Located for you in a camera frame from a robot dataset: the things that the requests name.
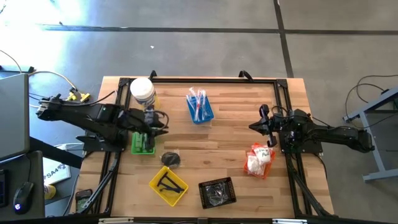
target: computer mouse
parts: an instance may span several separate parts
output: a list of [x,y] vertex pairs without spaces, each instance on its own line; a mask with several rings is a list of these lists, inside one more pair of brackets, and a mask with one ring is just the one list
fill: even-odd
[[24,182],[14,195],[14,211],[18,215],[22,215],[29,211],[32,205],[32,194],[34,184],[32,182]]

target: white jar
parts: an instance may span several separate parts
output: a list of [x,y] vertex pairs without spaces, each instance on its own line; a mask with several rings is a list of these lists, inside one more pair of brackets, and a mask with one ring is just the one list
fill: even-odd
[[136,78],[130,85],[130,91],[132,96],[144,109],[150,105],[154,105],[156,109],[158,108],[156,91],[148,78]]

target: jar lid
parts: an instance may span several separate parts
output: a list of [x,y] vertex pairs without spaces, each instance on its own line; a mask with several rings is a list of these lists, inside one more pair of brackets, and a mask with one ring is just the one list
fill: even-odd
[[146,99],[154,92],[154,85],[146,78],[136,78],[130,85],[131,94],[137,99]]

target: orange packaging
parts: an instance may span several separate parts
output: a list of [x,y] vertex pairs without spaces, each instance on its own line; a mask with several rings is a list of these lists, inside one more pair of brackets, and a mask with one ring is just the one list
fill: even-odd
[[[254,150],[257,147],[267,147],[267,146],[260,145],[259,143],[256,142],[256,143],[254,143],[254,145],[251,146],[251,152],[254,153]],[[256,176],[258,178],[262,178],[262,179],[265,180],[267,178],[267,176],[268,176],[269,171],[271,170],[272,161],[274,161],[274,159],[275,159],[275,152],[274,152],[274,150],[271,150],[271,162],[266,164],[266,168],[264,169],[264,173],[262,175],[257,175],[257,174],[250,174],[250,175],[253,175],[253,176]],[[249,173],[248,172],[248,157],[247,157],[247,155],[246,155],[246,163],[243,166],[243,170],[246,173]]]

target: black round object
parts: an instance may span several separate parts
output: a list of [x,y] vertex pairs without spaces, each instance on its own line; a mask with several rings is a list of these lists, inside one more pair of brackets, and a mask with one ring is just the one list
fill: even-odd
[[180,156],[175,152],[166,152],[162,156],[162,163],[167,167],[174,168],[180,165],[181,159]]

